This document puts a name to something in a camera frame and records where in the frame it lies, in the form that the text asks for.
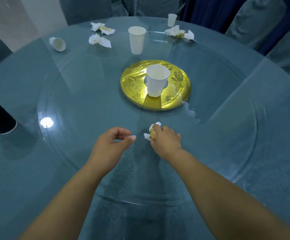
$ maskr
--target glass tabletop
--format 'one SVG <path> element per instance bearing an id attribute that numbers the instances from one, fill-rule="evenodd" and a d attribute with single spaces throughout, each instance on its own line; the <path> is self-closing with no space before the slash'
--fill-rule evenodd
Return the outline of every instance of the glass tabletop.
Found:
<path id="1" fill-rule="evenodd" d="M 0 64 L 0 104 L 20 123 L 0 136 L 0 239 L 24 230 L 114 126 L 137 140 L 102 180 L 80 239 L 213 239 L 177 173 L 144 139 L 158 121 L 182 134 L 184 149 L 290 224 L 290 77 L 257 52 L 193 24 L 177 23 L 197 43 L 164 34 L 166 19 L 100 22 L 116 30 L 106 37 L 112 48 L 90 45 L 94 32 L 83 23 L 50 35 L 66 42 L 64 52 L 48 36 Z M 147 29 L 141 55 L 131 53 L 131 26 Z M 185 71 L 189 99 L 170 111 L 132 104 L 120 79 L 141 60 Z"/>

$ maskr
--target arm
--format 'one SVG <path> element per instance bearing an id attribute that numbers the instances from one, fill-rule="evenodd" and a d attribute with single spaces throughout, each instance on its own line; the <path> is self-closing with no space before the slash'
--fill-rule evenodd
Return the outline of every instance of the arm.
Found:
<path id="1" fill-rule="evenodd" d="M 217 240 L 290 239 L 290 228 L 248 193 L 182 150 L 180 134 L 153 126 L 153 149 L 186 185 L 197 210 Z"/>
<path id="2" fill-rule="evenodd" d="M 76 173 L 19 240 L 77 239 L 102 178 L 136 139 L 123 128 L 112 128 L 96 141 L 86 165 Z"/>

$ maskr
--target right hand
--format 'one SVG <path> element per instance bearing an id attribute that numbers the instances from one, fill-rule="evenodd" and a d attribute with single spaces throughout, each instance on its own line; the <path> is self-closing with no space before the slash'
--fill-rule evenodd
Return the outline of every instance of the right hand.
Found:
<path id="1" fill-rule="evenodd" d="M 177 151 L 182 150 L 181 134 L 176 135 L 173 129 L 169 129 L 167 126 L 160 128 L 156 124 L 153 125 L 153 129 L 156 133 L 156 140 L 152 139 L 150 144 L 161 158 L 168 161 Z"/>

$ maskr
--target gold tray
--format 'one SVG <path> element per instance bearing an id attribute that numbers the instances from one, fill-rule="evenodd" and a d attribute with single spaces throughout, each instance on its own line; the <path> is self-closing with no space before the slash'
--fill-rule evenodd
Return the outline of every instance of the gold tray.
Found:
<path id="1" fill-rule="evenodd" d="M 168 85 L 159 97 L 147 95 L 144 83 L 146 69 L 160 64 L 167 67 L 171 74 Z M 136 105 L 151 110 L 170 110 L 186 101 L 190 95 L 191 84 L 187 74 L 177 66 L 163 60 L 143 60 L 130 65 L 122 74 L 121 87 L 124 94 Z"/>

